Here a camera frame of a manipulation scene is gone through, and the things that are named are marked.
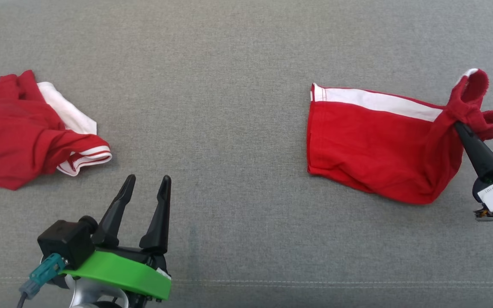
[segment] cable connector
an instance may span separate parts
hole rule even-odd
[[[66,261],[57,253],[49,255],[31,274],[18,291],[26,293],[28,299],[32,299],[39,289],[49,280],[57,277],[66,267]]]

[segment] black cable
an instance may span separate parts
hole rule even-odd
[[[27,297],[28,294],[26,292],[22,292],[22,295],[20,296],[20,300],[18,301],[16,308],[22,308],[24,306],[24,302],[26,301]]]

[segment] red garment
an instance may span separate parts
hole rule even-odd
[[[65,129],[43,100],[32,71],[0,78],[0,187],[18,189],[63,163],[75,167],[93,149],[94,154],[110,150],[96,135]]]
[[[313,84],[307,123],[308,172],[412,204],[428,204],[458,172],[463,146],[454,130],[467,123],[493,138],[493,111],[481,112],[485,72],[464,74],[448,105],[374,91]]]

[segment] gray fabric surface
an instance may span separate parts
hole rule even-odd
[[[0,307],[38,263],[37,236],[100,219],[130,173],[128,246],[173,180],[164,307],[491,307],[493,224],[474,221],[469,163],[426,207],[306,172],[312,82],[444,104],[473,67],[493,109],[493,0],[0,5],[0,75],[53,82],[114,153],[76,178],[0,189]],[[70,298],[46,286],[25,307]]]

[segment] green plastic bracket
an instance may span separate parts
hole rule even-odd
[[[145,264],[114,253],[95,251],[77,270],[65,269],[73,277],[85,277],[155,299],[168,300],[170,277]]]

